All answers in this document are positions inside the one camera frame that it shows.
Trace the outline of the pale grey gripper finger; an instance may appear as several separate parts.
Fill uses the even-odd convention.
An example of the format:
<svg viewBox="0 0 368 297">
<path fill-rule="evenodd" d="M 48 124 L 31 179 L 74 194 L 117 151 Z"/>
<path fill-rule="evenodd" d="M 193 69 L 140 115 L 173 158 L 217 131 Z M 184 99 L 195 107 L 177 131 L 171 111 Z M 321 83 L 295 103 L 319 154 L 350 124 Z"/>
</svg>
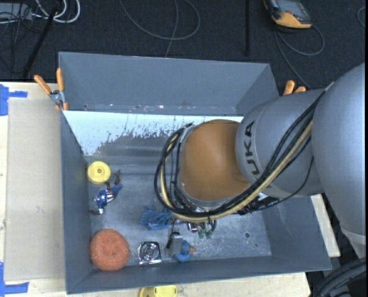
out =
<svg viewBox="0 0 368 297">
<path fill-rule="evenodd" d="M 172 256 L 180 254 L 182 250 L 182 241 L 183 236 L 178 232 L 173 232 L 171 234 L 171 246 L 170 246 L 170 253 Z"/>
</svg>

